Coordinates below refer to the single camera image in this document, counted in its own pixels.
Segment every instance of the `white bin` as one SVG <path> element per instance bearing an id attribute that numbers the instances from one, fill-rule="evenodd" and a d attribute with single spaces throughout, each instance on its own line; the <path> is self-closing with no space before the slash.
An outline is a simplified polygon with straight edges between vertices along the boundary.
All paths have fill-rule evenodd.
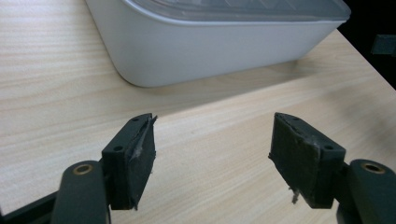
<path id="1" fill-rule="evenodd" d="M 341 0 L 86 0 L 127 81 L 157 87 L 304 56 L 349 18 Z"/>

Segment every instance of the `light wood grain surface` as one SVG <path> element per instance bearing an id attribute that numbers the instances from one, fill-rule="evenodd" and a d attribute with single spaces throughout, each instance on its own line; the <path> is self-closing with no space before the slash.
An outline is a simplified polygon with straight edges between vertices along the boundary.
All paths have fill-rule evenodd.
<path id="1" fill-rule="evenodd" d="M 82 0 L 0 1 L 0 207 L 59 188 L 99 160 L 131 117 L 151 112 L 157 159 L 139 211 L 114 223 L 336 223 L 267 159 L 276 111 L 396 170 L 396 94 L 334 31 L 302 59 L 155 89 L 124 81 Z"/>

